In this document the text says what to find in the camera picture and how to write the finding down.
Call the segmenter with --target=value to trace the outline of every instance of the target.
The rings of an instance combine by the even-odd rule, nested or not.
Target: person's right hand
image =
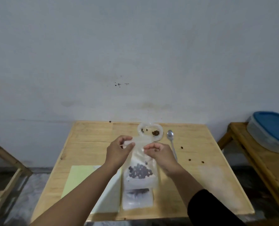
[[[168,144],[150,143],[144,146],[144,153],[154,158],[157,164],[164,170],[167,176],[182,168],[176,161]]]

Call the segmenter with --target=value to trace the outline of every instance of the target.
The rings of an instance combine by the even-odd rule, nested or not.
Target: person's left hand
[[[116,140],[111,142],[107,147],[107,154],[105,164],[114,167],[118,170],[126,161],[129,153],[132,151],[135,143],[129,144],[126,148],[122,148],[121,145],[125,140],[131,140],[130,136],[119,136]]]

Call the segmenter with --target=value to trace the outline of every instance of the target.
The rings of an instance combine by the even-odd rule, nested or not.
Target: hand
[[[119,136],[107,147],[105,164],[113,167],[115,172],[124,164],[129,153],[135,146],[135,143],[131,143],[126,148],[122,148],[121,145],[124,141],[131,139],[132,137],[130,136]]]
[[[171,176],[182,167],[177,163],[168,144],[150,143],[144,146],[144,153],[154,158],[167,176]]]

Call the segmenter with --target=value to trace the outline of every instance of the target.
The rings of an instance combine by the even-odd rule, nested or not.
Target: black sleeve
[[[198,191],[188,205],[188,216],[197,225],[245,225],[207,190]]]

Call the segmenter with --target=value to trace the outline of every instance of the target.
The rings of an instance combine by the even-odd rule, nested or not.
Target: forearm
[[[84,225],[116,169],[103,164],[81,184],[39,216],[31,226]]]
[[[192,197],[203,189],[202,185],[179,164],[171,168],[169,177],[173,180],[186,207]]]

